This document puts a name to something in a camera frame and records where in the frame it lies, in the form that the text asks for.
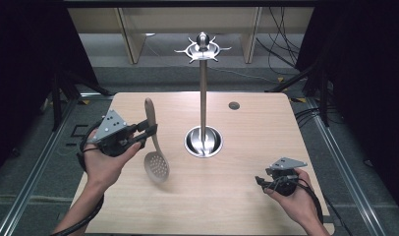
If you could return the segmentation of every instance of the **wooden table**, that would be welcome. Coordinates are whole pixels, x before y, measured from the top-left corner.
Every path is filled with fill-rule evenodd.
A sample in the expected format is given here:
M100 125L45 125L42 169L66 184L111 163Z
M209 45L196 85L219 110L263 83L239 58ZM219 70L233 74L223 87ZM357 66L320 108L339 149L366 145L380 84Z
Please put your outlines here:
M130 160L105 195L104 207L88 233L180 235L301 235L305 231L265 195L255 176L271 180L265 168L282 156L308 163L324 215L329 215L288 98L283 93L209 92L207 125L223 136L223 148L196 158L184 146L188 131L200 124L199 92L118 93L111 108L128 123L144 120L144 99L156 110L157 136L169 161L169 179L147 177L144 156L151 139ZM229 103L240 103L232 110ZM84 174L76 198L86 182ZM333 224L325 224L330 233Z

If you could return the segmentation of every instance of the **stand base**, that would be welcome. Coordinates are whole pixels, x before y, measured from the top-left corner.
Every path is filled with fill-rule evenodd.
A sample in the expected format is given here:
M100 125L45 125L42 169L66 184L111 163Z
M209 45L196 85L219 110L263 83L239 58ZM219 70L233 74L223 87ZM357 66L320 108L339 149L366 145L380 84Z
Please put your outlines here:
M200 126L194 127L185 137L187 151L199 158L212 157L223 147L221 134L212 127L205 127L205 141L200 138Z

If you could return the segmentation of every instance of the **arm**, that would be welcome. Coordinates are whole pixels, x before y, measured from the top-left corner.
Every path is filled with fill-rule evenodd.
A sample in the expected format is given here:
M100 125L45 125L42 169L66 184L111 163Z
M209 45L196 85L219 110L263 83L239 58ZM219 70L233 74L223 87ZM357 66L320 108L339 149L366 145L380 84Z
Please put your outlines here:
M122 168L138 152L140 147L141 143L136 143L117 157L105 155L98 149L86 151L87 182L83 192L68 210L62 221L56 226L53 233L69 228L86 218L94 210L105 191L116 183ZM96 146L86 145L85 147L85 149L91 148L96 148ZM86 226L71 235L84 235L85 232Z
M300 179L305 180L311 188L313 187L307 172L298 168L296 168L295 171L298 173ZM302 180L300 180L299 183L305 186L307 185ZM264 191L271 198L279 202L289 217L299 223L308 235L329 235L328 231L318 219L313 199L304 189L297 187L295 192L288 197L284 197L270 189L265 189Z

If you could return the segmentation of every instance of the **slotted spatula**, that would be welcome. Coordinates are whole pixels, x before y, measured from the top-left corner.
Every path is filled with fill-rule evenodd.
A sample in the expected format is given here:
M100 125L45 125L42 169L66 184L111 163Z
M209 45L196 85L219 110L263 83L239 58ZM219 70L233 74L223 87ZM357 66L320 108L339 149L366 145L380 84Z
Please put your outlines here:
M153 102L149 97L144 101L144 110L146 112L147 123L149 126L156 124L156 115ZM155 183L163 183L169 176L169 164L165 155L160 150L156 134L151 136L156 151L149 152L144 157L144 169L148 177Z

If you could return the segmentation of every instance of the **metal frame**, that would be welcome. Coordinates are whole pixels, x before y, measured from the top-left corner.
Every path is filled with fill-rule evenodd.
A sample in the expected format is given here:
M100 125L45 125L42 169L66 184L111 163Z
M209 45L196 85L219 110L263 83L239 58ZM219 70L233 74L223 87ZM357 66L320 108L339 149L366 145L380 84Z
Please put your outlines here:
M308 107L316 108L316 103L313 98L307 98ZM365 221L366 226L371 235L386 235L384 232L383 226L380 223L380 220L371 206L371 202L366 197L363 192L359 182L356 180L353 171L351 170L349 164L346 161L346 158L341 152L340 146L334 139L330 129L325 127L323 121L318 116L315 117L316 125L318 126L319 132L321 133L325 143L328 146L328 149L331 152L331 155L334 159L335 164L337 165L338 170L340 171L341 176L343 176L344 182L346 183L347 188L349 189L350 195L359 212Z
M3 219L0 225L0 235L12 235L14 230L16 229L17 224L19 223L20 218L22 217L23 212L28 205L29 198L33 193L40 176L42 175L50 156L55 149L63 131L65 128L65 124L68 121L72 111L77 104L76 100L70 100L67 104L67 107L64 111L64 119L60 123L58 129L52 132L49 137L46 146L44 147L42 153L40 154L39 159L37 160L36 164L33 167L28 179L26 180L25 184L23 185L22 189L20 190L19 194L16 196L16 199L10 208L9 212L7 213L6 217Z

